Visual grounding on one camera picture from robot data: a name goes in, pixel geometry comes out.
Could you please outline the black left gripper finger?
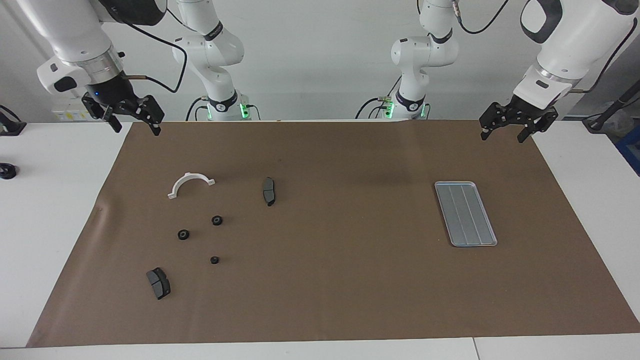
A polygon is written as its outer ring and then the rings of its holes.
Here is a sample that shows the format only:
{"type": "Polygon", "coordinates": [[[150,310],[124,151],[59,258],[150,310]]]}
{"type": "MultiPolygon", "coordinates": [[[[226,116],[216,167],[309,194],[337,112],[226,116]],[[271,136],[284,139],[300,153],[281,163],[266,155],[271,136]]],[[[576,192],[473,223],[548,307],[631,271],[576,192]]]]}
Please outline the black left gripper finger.
{"type": "Polygon", "coordinates": [[[530,117],[527,117],[524,123],[525,127],[518,134],[518,142],[524,143],[530,135],[534,135],[535,133],[538,133],[538,132],[541,132],[541,133],[546,132],[551,127],[551,125],[556,121],[557,118],[558,118],[558,112],[554,106],[551,106],[549,109],[546,109],[544,112],[542,112],[541,116],[535,120],[533,120],[530,117]]]}
{"type": "Polygon", "coordinates": [[[492,102],[478,118],[482,141],[486,141],[494,130],[509,126],[512,114],[513,109],[509,105],[500,105],[498,102],[492,102]]]}

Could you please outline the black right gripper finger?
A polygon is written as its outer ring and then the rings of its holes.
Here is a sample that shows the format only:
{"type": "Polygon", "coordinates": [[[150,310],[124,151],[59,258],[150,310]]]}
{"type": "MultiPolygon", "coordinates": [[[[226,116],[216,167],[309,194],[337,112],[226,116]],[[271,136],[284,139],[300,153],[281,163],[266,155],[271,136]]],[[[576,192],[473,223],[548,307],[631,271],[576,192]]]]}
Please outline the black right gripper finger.
{"type": "Polygon", "coordinates": [[[152,95],[137,98],[131,105],[130,116],[142,121],[150,128],[153,136],[159,136],[162,132],[161,124],[165,113],[152,95]]]}
{"type": "Polygon", "coordinates": [[[102,104],[99,104],[89,94],[84,94],[81,98],[81,102],[92,119],[101,120],[108,124],[115,133],[121,132],[122,125],[114,115],[112,107],[109,105],[107,107],[103,107],[102,104]]]}

